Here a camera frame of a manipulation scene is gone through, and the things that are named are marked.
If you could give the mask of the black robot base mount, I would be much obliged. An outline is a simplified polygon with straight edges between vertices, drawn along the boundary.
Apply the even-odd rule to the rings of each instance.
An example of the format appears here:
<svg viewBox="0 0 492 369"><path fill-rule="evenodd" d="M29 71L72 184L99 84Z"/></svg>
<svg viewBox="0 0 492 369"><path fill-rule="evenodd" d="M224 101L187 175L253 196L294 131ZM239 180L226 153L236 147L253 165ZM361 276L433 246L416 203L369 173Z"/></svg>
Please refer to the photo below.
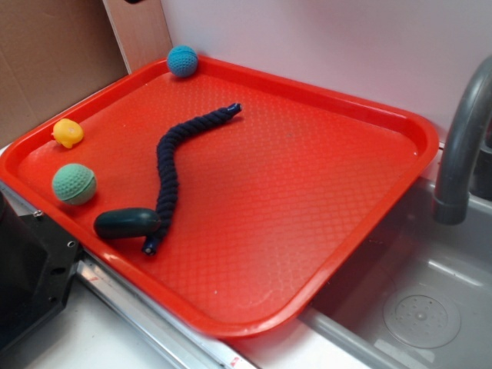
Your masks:
<svg viewBox="0 0 492 369"><path fill-rule="evenodd" d="M2 354L65 308L80 253L49 216L19 215L1 196Z"/></svg>

